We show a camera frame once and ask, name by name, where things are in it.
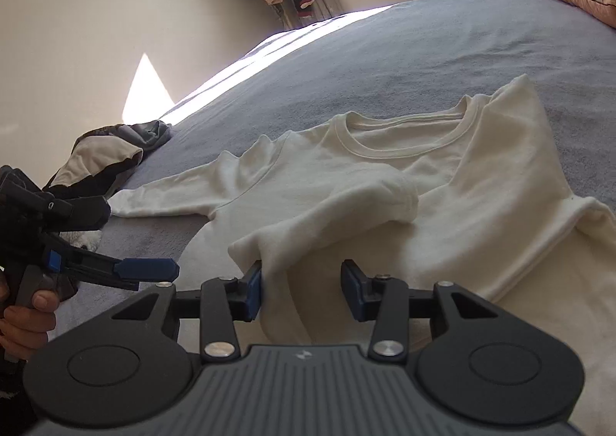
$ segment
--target gray blanket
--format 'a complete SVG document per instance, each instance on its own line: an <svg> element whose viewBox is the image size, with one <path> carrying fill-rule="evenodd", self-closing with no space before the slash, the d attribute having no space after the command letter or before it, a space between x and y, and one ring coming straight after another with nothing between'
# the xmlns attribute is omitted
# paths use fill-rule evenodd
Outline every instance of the gray blanket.
<svg viewBox="0 0 616 436"><path fill-rule="evenodd" d="M355 22L276 61L174 127L129 189L239 155L335 114L375 118L449 108L527 73L574 192L616 207L616 30L558 0L415 0ZM206 221L113 218L99 252L175 257ZM66 330L126 296L82 285L59 316Z"/></svg>

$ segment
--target folded sleeve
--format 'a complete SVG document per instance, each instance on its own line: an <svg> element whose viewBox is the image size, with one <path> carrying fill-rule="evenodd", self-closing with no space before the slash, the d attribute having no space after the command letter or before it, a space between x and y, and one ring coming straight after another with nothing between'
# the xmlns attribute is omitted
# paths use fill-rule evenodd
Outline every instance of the folded sleeve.
<svg viewBox="0 0 616 436"><path fill-rule="evenodd" d="M180 174L123 190L109 200L119 217L188 215L212 218L226 205L256 184L276 162L289 132L275 141L262 135L241 157L223 151L213 162Z"/></svg>

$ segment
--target human hand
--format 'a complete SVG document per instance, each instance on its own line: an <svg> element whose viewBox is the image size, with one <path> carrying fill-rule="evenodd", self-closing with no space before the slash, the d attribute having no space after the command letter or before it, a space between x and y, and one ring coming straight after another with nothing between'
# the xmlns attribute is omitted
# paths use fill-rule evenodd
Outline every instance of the human hand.
<svg viewBox="0 0 616 436"><path fill-rule="evenodd" d="M4 273L0 272L0 302L8 298L9 290ZM0 319L0 345L20 359L30 359L37 349L47 344L47 332L55 328L55 310L60 305L58 294L38 290L32 295L34 309L8 306Z"/></svg>

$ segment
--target gray ribbed panel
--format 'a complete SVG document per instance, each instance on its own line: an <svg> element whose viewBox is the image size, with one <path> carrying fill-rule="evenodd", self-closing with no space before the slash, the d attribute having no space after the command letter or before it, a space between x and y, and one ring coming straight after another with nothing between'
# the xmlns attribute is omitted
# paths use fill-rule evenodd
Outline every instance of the gray ribbed panel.
<svg viewBox="0 0 616 436"><path fill-rule="evenodd" d="M306 359L304 351L311 353ZM254 346L243 360L206 368L167 412L120 429L45 423L33 436L494 436L437 410L405 371L355 346ZM574 436L570 426L508 436Z"/></svg>

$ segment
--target metal screw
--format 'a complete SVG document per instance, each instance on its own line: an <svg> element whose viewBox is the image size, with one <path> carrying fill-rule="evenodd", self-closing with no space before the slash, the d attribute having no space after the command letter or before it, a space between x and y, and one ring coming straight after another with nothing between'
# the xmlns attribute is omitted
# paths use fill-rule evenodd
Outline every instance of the metal screw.
<svg viewBox="0 0 616 436"><path fill-rule="evenodd" d="M213 358L226 358L235 352L235 347L228 342L210 342L203 350Z"/></svg>
<svg viewBox="0 0 616 436"><path fill-rule="evenodd" d="M380 340L372 350L380 356L397 356L404 350L404 346L396 340Z"/></svg>

